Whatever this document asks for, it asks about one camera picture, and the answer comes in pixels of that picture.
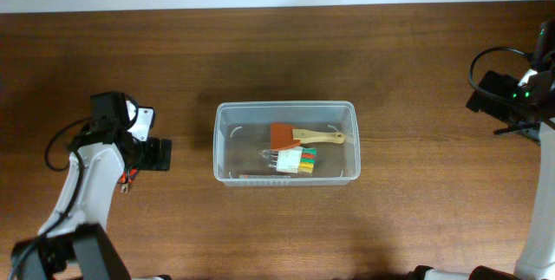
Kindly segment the wooden handled brown spatula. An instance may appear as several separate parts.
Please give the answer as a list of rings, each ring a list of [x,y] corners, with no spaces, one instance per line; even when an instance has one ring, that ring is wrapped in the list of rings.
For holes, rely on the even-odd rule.
[[[284,123],[272,123],[270,133],[272,151],[286,150],[311,143],[343,144],[346,138],[346,135],[341,132],[317,132]]]

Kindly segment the clear box of wall plugs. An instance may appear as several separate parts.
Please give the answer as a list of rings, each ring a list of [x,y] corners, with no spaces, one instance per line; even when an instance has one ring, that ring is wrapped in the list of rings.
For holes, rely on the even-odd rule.
[[[268,166],[279,173],[312,174],[316,164],[316,148],[293,147],[281,151],[262,150]]]

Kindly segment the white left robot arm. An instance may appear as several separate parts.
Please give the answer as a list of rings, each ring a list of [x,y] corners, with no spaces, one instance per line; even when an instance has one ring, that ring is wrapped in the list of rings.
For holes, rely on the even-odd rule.
[[[150,136],[154,108],[128,94],[94,94],[90,103],[91,115],[75,122],[55,208],[36,237],[14,246],[11,279],[53,279],[71,264],[83,279],[131,277],[106,233],[114,190],[127,192],[141,171],[168,171],[172,142]]]

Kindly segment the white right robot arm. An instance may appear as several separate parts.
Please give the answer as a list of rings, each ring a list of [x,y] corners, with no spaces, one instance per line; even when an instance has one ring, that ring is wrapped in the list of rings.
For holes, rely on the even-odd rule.
[[[524,57],[529,69],[520,78],[493,71],[480,82],[473,79],[478,60],[493,52],[507,51]],[[517,133],[540,146],[540,168],[532,221],[526,244],[513,272],[478,266],[470,273],[449,272],[420,265],[408,273],[411,279],[553,279],[554,278],[554,21],[539,27],[535,50],[526,53],[508,47],[480,52],[472,60],[468,82],[473,93],[466,108],[483,112],[506,124],[495,135]]]

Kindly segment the red handled pliers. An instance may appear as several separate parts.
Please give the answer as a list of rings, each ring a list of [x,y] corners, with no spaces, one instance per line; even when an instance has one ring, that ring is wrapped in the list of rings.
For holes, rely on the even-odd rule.
[[[121,193],[128,193],[131,188],[132,184],[138,175],[139,170],[137,168],[132,168],[126,170],[119,178],[117,184],[120,186]]]

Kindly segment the orange socket bit holder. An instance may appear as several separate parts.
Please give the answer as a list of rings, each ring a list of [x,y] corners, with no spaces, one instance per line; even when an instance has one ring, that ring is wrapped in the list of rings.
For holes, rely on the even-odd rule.
[[[290,175],[253,175],[253,174],[240,174],[239,179],[290,179]]]

